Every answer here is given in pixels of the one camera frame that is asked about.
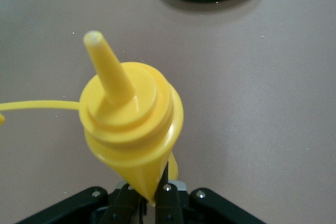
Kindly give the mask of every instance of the yellow plastic cap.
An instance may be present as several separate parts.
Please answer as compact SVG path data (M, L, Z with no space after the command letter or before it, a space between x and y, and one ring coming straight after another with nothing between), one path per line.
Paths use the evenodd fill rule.
M95 156L154 202L168 159L177 178L172 148L183 124L176 90L155 68L120 63L98 31L84 36L97 75L84 88L79 116Z

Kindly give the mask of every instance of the brown table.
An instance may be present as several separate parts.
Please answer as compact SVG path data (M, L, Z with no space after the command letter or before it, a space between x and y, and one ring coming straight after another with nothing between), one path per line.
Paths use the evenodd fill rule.
M174 154L267 223L335 223L336 0L0 0L0 102L78 101L104 33L121 61L158 68L185 124ZM0 223L121 180L88 150L77 112L4 113Z

